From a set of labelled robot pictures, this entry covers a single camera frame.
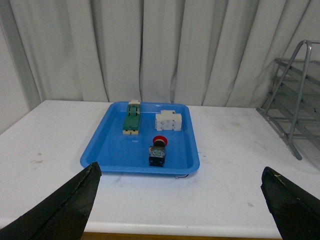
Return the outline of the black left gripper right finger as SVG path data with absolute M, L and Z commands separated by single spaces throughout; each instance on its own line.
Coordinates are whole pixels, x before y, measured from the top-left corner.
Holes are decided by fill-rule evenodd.
M 261 190 L 283 240 L 320 238 L 320 200 L 280 173 L 265 167 Z

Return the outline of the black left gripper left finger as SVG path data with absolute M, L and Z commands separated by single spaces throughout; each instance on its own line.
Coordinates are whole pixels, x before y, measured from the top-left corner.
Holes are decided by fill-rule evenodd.
M 102 176 L 91 163 L 31 210 L 0 231 L 2 240 L 79 240 Z

